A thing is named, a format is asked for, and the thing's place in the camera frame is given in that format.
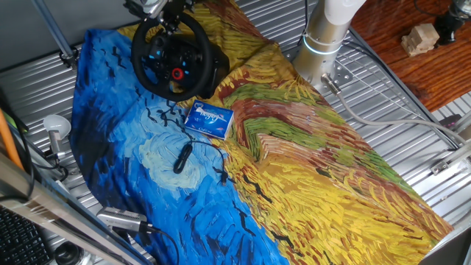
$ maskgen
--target keyboard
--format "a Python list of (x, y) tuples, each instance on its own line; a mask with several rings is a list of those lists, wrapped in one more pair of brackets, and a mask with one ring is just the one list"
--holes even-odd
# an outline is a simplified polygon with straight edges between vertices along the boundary
[(38, 228), (0, 206), (0, 264), (45, 265), (51, 260), (52, 252)]

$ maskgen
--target small blue package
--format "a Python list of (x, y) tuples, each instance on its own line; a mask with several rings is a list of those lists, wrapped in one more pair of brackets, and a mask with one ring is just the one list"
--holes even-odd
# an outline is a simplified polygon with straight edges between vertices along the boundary
[(226, 140), (233, 120), (232, 110), (195, 100), (186, 117), (185, 126), (190, 130)]

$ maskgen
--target white cable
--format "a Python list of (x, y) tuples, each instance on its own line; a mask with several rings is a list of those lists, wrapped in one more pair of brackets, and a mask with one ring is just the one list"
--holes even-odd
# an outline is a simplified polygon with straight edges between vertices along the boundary
[[(362, 66), (362, 67), (365, 67), (365, 68), (366, 68), (366, 66), (363, 66), (361, 63), (357, 62), (356, 60), (351, 60), (351, 61), (354, 62), (354, 63), (359, 64), (359, 65)], [(367, 87), (371, 88), (374, 92), (380, 94), (381, 96), (384, 96), (384, 98), (388, 99), (390, 102), (392, 102), (393, 104), (397, 105), (398, 107), (400, 107), (400, 108), (403, 109), (404, 111), (406, 111), (406, 112), (408, 112), (408, 113), (410, 113), (410, 114), (412, 114), (412, 115), (415, 115), (415, 116), (417, 116), (417, 117), (419, 117), (419, 118), (425, 120), (423, 117), (421, 117), (421, 115), (419, 115), (419, 114), (415, 113), (414, 111), (408, 110), (408, 109), (406, 109), (405, 107), (399, 105), (399, 103), (397, 103), (396, 101), (390, 99), (387, 95), (381, 93), (380, 91), (377, 91), (375, 88), (373, 88), (372, 85), (368, 84), (367, 82), (364, 82), (361, 78), (359, 78), (356, 74), (354, 74), (350, 69), (348, 69), (343, 63), (340, 63), (339, 60), (336, 60), (336, 62), (337, 62), (338, 64), (340, 64), (340, 66), (342, 66), (343, 68), (347, 69), (347, 71), (348, 71), (350, 74), (352, 74), (353, 77), (355, 77), (358, 81), (360, 81), (360, 82), (362, 82), (363, 84), (365, 84)], [(374, 75), (375, 77), (377, 77), (378, 79), (380, 79), (374, 72), (371, 72), (371, 71), (369, 71), (369, 72), (370, 72), (372, 75)]]
[(341, 95), (341, 93), (338, 93), (337, 97), (339, 98), (340, 102), (344, 105), (345, 110), (348, 113), (350, 113), (350, 115), (355, 120), (361, 122), (362, 124), (368, 124), (368, 125), (373, 125), (373, 126), (386, 126), (386, 125), (396, 125), (396, 124), (405, 124), (405, 123), (422, 124), (422, 125), (427, 125), (429, 127), (434, 127), (438, 130), (441, 130), (442, 132), (453, 136), (457, 141), (461, 142), (463, 145), (466, 144), (466, 140), (464, 140), (460, 135), (458, 135), (458, 133), (453, 132), (452, 130), (445, 128), (442, 125), (433, 123), (431, 121), (421, 121), (421, 120), (414, 120), (414, 119), (401, 119), (401, 120), (396, 120), (396, 121), (369, 121), (369, 120), (363, 119), (353, 112), (353, 110), (345, 102), (345, 99)]

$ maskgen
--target red button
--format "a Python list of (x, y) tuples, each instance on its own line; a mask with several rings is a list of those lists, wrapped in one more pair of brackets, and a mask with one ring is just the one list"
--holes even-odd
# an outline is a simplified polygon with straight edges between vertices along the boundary
[(174, 70), (171, 72), (171, 77), (173, 77), (175, 80), (183, 79), (183, 70), (180, 68), (174, 68)]

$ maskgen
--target wooden table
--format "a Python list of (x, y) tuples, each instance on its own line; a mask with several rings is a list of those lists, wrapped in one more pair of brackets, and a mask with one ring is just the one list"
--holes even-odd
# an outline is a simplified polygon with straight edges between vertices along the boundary
[[(430, 13), (444, 13), (450, 2), (419, 0), (418, 5)], [(414, 26), (434, 21), (417, 11), (412, 0), (367, 0), (352, 22), (430, 112), (471, 91), (471, 23), (457, 31), (455, 43), (426, 54), (408, 57), (400, 45)]]

